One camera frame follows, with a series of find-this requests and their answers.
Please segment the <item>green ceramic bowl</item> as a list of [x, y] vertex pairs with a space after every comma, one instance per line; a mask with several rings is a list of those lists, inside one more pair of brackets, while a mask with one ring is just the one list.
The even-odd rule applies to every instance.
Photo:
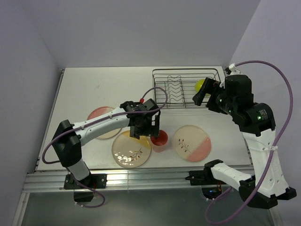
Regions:
[[199, 81], [196, 82], [196, 84], [195, 84], [195, 92], [196, 93], [198, 93], [200, 91], [204, 82], [205, 82], [205, 79], [200, 79]]

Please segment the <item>pink cup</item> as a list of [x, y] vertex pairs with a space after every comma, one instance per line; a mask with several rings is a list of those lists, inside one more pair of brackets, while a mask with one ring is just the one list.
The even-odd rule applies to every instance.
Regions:
[[157, 137], [150, 137], [151, 146], [154, 152], [160, 153], [165, 150], [168, 143], [168, 134], [160, 130]]

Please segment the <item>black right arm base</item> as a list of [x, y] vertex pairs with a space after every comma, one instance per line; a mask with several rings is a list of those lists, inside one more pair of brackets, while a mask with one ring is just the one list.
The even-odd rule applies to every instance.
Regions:
[[212, 173], [206, 170], [191, 170], [185, 178], [191, 186], [225, 185], [223, 181], [217, 180]]

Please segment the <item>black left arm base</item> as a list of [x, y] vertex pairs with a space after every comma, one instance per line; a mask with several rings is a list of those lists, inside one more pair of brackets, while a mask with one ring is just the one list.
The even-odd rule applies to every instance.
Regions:
[[[106, 174], [91, 174], [88, 178], [80, 181], [83, 185], [93, 189], [104, 189], [106, 187], [107, 175]], [[84, 189], [79, 185], [71, 174], [66, 175], [63, 188], [65, 190]]]

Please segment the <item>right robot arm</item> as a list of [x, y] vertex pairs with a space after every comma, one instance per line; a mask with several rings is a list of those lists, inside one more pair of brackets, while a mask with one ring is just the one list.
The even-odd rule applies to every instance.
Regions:
[[238, 125], [251, 154], [254, 175], [213, 160], [205, 164], [198, 182], [208, 185], [221, 181], [235, 188], [243, 201], [259, 186], [248, 203], [249, 207], [258, 209], [270, 209], [279, 200], [296, 197], [296, 190], [283, 176], [277, 148], [273, 145], [276, 140], [273, 111], [267, 104], [254, 102], [251, 80], [246, 75], [229, 75], [224, 83], [206, 78], [193, 97], [195, 105], [201, 105], [207, 94], [210, 95], [208, 110], [228, 114]]

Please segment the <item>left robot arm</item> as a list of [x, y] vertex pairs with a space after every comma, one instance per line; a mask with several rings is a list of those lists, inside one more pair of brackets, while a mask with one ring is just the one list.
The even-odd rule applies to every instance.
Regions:
[[82, 159], [82, 146], [91, 140], [115, 129], [129, 127], [129, 135], [139, 139], [141, 136], [159, 135], [160, 107], [153, 99], [144, 103], [126, 101], [109, 113], [91, 120], [70, 123], [62, 121], [53, 137], [53, 148], [59, 162], [73, 176], [81, 187], [92, 187], [91, 172]]

